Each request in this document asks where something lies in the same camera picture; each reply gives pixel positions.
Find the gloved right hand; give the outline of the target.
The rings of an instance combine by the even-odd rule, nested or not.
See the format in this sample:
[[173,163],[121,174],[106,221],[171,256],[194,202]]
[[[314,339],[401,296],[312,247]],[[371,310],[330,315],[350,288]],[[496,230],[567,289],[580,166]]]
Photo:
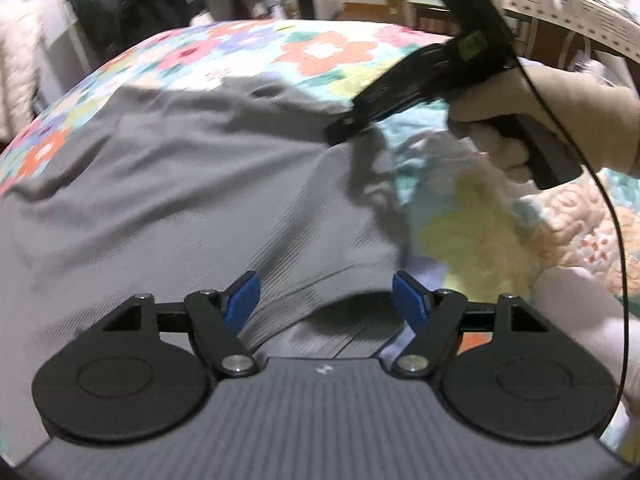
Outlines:
[[594,170],[639,175],[639,99],[595,76],[543,65],[508,70],[462,93],[449,105],[448,129],[471,139],[491,163],[518,183],[532,178],[528,149],[488,125],[497,116],[524,115],[560,136],[567,131]]

